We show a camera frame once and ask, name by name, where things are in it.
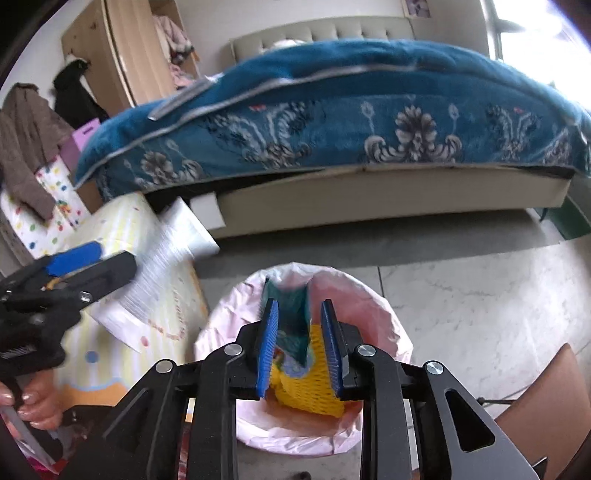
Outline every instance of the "headboard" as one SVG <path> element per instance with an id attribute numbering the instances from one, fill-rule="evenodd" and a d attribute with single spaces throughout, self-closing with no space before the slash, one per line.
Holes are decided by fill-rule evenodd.
<path id="1" fill-rule="evenodd" d="M 339 38 L 381 38 L 383 40 L 413 39 L 411 23 L 403 17 L 337 17 L 298 22 L 230 41 L 234 61 L 255 57 L 280 40 L 303 40 L 311 43 Z"/>

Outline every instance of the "fingernail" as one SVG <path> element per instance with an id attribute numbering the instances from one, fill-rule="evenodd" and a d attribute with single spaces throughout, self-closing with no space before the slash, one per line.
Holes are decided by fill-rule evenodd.
<path id="1" fill-rule="evenodd" d="M 22 394 L 22 400 L 24 403 L 26 403 L 26 405 L 34 404 L 36 399 L 37 399 L 37 395 L 34 393 L 23 393 Z"/>
<path id="2" fill-rule="evenodd" d="M 0 400 L 2 400 L 2 403 L 6 403 L 6 402 L 12 403 L 12 402 L 14 402 L 14 395 L 12 395 L 9 392 L 1 393 Z"/>
<path id="3" fill-rule="evenodd" d="M 18 416 L 23 420 L 28 420 L 31 417 L 31 412 L 24 410 L 23 408 L 18 409 Z"/>

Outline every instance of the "bed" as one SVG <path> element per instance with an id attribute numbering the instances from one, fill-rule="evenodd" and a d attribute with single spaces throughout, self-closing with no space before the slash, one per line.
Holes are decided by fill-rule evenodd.
<path id="1" fill-rule="evenodd" d="M 317 42 L 366 35 L 382 41 Z M 77 180 L 95 176 L 109 199 L 253 179 L 218 191 L 218 238 L 560 206 L 574 171 L 589 174 L 589 114 L 510 67 L 412 37 L 407 19 L 356 17 L 233 40 L 234 69 L 111 120 Z M 284 40 L 311 43 L 273 49 Z"/>

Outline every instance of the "trash can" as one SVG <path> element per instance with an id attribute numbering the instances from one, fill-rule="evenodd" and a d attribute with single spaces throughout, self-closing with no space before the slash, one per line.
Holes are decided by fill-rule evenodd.
<path id="1" fill-rule="evenodd" d="M 281 288 L 308 285 L 311 325 L 320 323 L 320 304 L 331 299 L 338 320 L 355 325 L 364 342 L 398 361 L 410 361 L 413 345 L 385 298 L 349 274 L 300 263 L 259 270 L 222 298 L 197 338 L 196 360 L 235 341 L 243 325 L 259 320 L 267 279 Z M 344 453 L 361 440 L 361 428 L 361 402 L 347 403 L 340 418 L 282 405 L 271 388 L 261 401 L 236 403 L 236 437 L 267 452 L 298 456 Z"/>

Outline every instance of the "marble floor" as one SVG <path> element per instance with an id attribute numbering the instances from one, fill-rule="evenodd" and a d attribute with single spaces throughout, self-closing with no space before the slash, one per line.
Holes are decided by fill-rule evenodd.
<path id="1" fill-rule="evenodd" d="M 336 235 L 333 248 L 325 239 L 303 241 L 301 232 L 283 243 L 281 235 L 271 235 L 275 248 L 269 237 L 259 236 L 258 244 L 251 237 L 242 252 L 236 239 L 226 251 L 222 243 L 220 257 L 197 270 L 214 306 L 249 273 L 271 264 L 295 260 L 340 268 L 388 299 L 414 344 L 413 363 L 441 361 L 475 397 L 518 396 L 565 342 L 591 381 L 591 236 L 561 241 L 531 212 L 505 214 L 442 216 L 431 226 L 425 220 L 370 225 L 365 236 Z M 402 226 L 414 240 L 398 232 Z M 488 411 L 496 417 L 502 408 Z M 416 465 L 416 452 L 412 457 Z M 359 478 L 359 449 L 302 460 L 240 445 L 238 458 L 241 478 L 288 479 L 300 471 L 315 480 Z"/>

